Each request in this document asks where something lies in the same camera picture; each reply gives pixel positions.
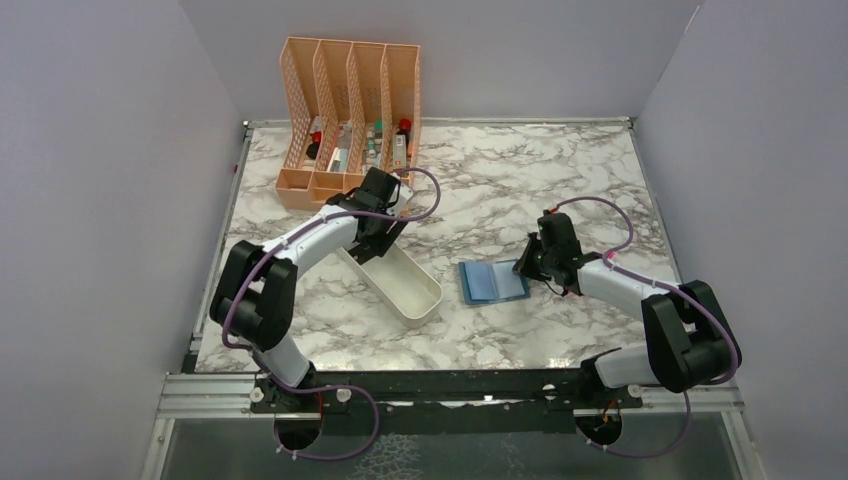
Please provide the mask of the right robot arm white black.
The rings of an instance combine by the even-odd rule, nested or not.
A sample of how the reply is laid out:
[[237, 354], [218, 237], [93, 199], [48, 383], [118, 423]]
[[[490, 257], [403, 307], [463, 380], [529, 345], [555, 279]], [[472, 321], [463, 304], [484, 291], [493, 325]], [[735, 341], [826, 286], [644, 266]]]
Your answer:
[[661, 386], [682, 393], [726, 381], [741, 364], [740, 349], [708, 284], [649, 280], [625, 272], [606, 255], [585, 253], [564, 213], [544, 211], [513, 270], [555, 283], [565, 295], [604, 301], [641, 321], [644, 343], [581, 362], [577, 393], [589, 406], [604, 405], [620, 387]]

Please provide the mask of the teal card holder wallet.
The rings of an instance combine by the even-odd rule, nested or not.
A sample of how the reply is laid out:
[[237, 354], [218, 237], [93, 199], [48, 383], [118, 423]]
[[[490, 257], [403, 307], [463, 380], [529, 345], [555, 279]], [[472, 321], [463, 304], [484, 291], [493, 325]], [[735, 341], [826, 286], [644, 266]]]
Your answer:
[[496, 304], [531, 296], [527, 279], [516, 274], [517, 259], [458, 264], [460, 286], [467, 305]]

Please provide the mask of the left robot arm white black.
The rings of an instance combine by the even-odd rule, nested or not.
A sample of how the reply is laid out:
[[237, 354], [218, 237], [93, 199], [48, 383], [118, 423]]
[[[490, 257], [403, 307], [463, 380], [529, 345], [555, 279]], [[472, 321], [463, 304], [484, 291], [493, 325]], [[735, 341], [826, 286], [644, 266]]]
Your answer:
[[290, 333], [298, 281], [339, 249], [383, 255], [404, 228], [400, 213], [412, 196], [398, 175], [372, 168], [360, 186], [332, 195], [292, 231], [230, 249], [209, 316], [225, 346], [252, 354], [276, 378], [276, 396], [288, 409], [309, 406], [315, 387], [313, 364]]

